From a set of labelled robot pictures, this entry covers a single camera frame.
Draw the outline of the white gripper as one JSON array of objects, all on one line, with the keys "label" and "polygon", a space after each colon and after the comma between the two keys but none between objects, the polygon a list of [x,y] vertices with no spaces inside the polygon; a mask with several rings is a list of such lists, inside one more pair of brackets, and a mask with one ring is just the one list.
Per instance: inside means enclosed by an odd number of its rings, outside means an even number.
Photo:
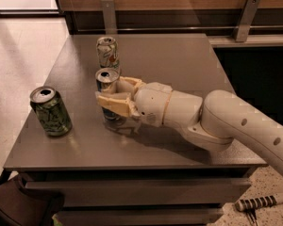
[{"label": "white gripper", "polygon": [[145,84],[135,77],[121,76],[118,87],[137,90],[134,101],[128,92],[107,94],[96,92],[97,103],[105,109],[127,118],[139,118],[141,122],[155,127],[163,123],[163,116],[173,89],[158,82]]}]

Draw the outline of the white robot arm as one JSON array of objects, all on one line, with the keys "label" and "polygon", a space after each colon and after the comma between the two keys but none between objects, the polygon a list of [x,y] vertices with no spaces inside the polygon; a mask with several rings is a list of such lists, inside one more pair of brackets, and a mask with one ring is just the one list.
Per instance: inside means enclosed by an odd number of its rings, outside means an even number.
[{"label": "white robot arm", "polygon": [[158,82],[120,77],[95,96],[117,115],[170,127],[207,151],[222,151],[237,140],[283,176],[283,126],[231,92],[217,89],[201,98]]}]

